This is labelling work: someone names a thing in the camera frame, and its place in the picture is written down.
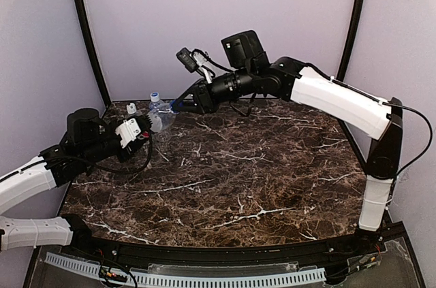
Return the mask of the clear bottle white cap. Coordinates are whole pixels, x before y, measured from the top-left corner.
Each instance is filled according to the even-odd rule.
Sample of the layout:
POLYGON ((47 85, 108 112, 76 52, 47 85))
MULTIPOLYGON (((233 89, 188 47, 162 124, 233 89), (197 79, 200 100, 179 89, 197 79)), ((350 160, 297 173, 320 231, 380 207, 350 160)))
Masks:
POLYGON ((123 119, 123 121, 126 122, 133 122, 135 121, 138 123, 138 119, 140 116, 142 116, 142 111, 138 109, 135 105, 135 103, 131 102, 126 105, 127 110, 127 116, 123 119))

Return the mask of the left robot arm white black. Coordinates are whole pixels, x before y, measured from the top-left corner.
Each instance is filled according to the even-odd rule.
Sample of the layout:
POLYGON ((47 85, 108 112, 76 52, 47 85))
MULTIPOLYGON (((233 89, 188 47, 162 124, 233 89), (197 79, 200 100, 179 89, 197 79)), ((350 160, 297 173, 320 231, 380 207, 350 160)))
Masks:
MULTIPOLYGON (((67 131, 59 144, 43 150, 18 169, 1 177, 1 211, 6 212, 39 193, 61 187, 93 169, 109 172, 99 163, 109 157, 125 162, 151 136, 161 130, 152 114, 133 115, 106 123, 93 108, 79 109, 67 117, 67 131)), ((51 219, 1 217, 1 250, 44 245, 77 245, 91 230, 74 215, 51 219)))

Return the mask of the Pepsi bottle blue label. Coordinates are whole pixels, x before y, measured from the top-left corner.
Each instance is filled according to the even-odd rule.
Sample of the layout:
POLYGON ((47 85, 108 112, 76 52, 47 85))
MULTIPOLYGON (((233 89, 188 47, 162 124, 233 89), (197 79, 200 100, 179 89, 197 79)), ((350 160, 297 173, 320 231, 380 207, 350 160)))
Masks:
POLYGON ((159 133, 169 129, 176 120, 176 113, 172 110, 172 103, 161 103, 147 114, 151 124, 151 131, 159 133))

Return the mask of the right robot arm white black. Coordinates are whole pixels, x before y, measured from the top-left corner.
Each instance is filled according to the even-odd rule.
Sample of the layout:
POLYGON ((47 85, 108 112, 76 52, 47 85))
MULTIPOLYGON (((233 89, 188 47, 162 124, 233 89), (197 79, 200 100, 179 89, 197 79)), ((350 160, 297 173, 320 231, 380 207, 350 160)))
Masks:
POLYGON ((177 59, 189 72, 203 77, 172 102, 172 109, 210 114, 221 103, 246 95, 272 95, 316 108, 359 128, 371 138, 371 145, 364 167, 367 183, 358 227, 377 231, 399 175, 405 109, 401 101, 362 92, 290 57, 271 63, 253 30, 229 36, 221 44, 230 63, 221 76, 205 68, 211 59, 201 50, 182 48, 177 52, 177 59))

